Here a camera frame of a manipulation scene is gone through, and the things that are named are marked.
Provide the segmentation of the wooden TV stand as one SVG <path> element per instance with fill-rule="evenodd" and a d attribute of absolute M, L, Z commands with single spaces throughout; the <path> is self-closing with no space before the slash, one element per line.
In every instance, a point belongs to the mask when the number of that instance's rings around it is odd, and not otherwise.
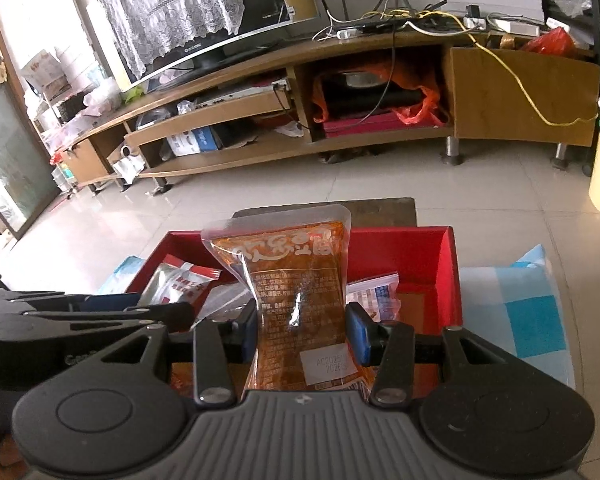
<path fill-rule="evenodd" d="M 395 32 L 305 41 L 158 90 L 121 107 L 59 154 L 80 185 L 109 181 L 125 148 L 140 174 L 172 177 L 393 142 L 443 139 L 587 146 L 600 68 L 498 35 Z"/>

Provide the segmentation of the orange plastic bag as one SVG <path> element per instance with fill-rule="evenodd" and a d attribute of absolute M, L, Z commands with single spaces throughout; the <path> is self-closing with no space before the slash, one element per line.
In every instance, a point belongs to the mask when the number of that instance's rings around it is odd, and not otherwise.
<path fill-rule="evenodd" d="M 440 68 L 391 58 L 337 62 L 313 79 L 312 119 L 318 124 L 390 113 L 407 127 L 449 125 Z"/>

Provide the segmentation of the orange spicy strips packet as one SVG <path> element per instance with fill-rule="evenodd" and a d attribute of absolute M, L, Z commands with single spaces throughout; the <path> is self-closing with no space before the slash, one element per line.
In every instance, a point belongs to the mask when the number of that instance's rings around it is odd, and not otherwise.
<path fill-rule="evenodd" d="M 351 214 L 303 207 L 215 222 L 201 239 L 256 300 L 249 390 L 370 393 L 346 334 Z"/>

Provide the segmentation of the flat screen television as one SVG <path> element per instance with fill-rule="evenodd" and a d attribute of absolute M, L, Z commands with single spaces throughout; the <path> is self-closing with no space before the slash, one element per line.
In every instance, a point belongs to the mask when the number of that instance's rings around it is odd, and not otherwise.
<path fill-rule="evenodd" d="M 317 14 L 315 0 L 93 0 L 87 11 L 123 90 L 215 48 Z"/>

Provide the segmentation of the red plastic bag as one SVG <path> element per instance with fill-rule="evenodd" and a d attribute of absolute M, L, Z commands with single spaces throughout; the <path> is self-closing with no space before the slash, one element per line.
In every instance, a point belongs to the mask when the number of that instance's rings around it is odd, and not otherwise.
<path fill-rule="evenodd" d="M 530 40 L 521 51 L 561 58 L 573 58 L 577 54 L 573 39 L 562 27 L 551 29 L 546 34 Z"/>

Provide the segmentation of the red white small packet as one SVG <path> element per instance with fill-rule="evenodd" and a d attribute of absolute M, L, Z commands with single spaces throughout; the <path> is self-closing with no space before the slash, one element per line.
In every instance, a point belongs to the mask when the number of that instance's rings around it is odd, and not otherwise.
<path fill-rule="evenodd" d="M 197 315 L 221 271 L 166 255 L 140 295 L 139 307 L 186 302 Z"/>

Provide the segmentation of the white blue bread package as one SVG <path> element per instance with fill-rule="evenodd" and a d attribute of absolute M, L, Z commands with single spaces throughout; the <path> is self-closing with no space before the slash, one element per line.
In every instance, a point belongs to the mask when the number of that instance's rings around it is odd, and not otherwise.
<path fill-rule="evenodd" d="M 374 322 L 396 321 L 401 310 L 399 283 L 396 272 L 349 283 L 346 303 L 357 302 Z"/>

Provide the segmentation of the blue white carton box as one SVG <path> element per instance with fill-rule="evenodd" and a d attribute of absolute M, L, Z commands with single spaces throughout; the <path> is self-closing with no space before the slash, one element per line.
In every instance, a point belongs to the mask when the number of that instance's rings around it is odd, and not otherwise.
<path fill-rule="evenodd" d="M 215 152 L 222 148 L 221 141 L 211 127 L 174 134 L 168 136 L 166 142 L 176 157 Z"/>

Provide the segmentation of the red cardboard box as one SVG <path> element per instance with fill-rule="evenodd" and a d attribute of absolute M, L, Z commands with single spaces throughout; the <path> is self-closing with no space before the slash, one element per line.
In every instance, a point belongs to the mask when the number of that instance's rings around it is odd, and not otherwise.
<path fill-rule="evenodd" d="M 165 255 L 197 266 L 219 269 L 204 248 L 200 231 L 170 231 L 146 259 L 126 292 L 142 292 Z M 453 229 L 353 228 L 349 243 L 348 282 L 399 274 L 399 320 L 422 335 L 439 336 L 442 328 L 462 325 L 460 278 Z M 415 365 L 414 396 L 421 398 L 437 387 L 434 364 Z"/>

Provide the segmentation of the blue white checkered cloth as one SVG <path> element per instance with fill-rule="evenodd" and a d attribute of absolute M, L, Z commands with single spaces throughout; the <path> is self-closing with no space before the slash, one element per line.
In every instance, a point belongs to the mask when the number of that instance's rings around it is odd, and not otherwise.
<path fill-rule="evenodd" d="M 129 256 L 99 289 L 124 292 L 145 260 Z M 558 288 L 536 245 L 510 266 L 460 268 L 464 326 L 575 389 Z"/>

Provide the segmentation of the white lace cover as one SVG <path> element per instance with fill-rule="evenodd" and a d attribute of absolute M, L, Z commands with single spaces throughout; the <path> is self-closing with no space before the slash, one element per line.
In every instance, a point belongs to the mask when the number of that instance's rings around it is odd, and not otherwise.
<path fill-rule="evenodd" d="M 244 0 L 99 0 L 117 46 L 133 76 L 140 79 L 157 58 L 189 41 L 224 30 L 235 35 Z"/>

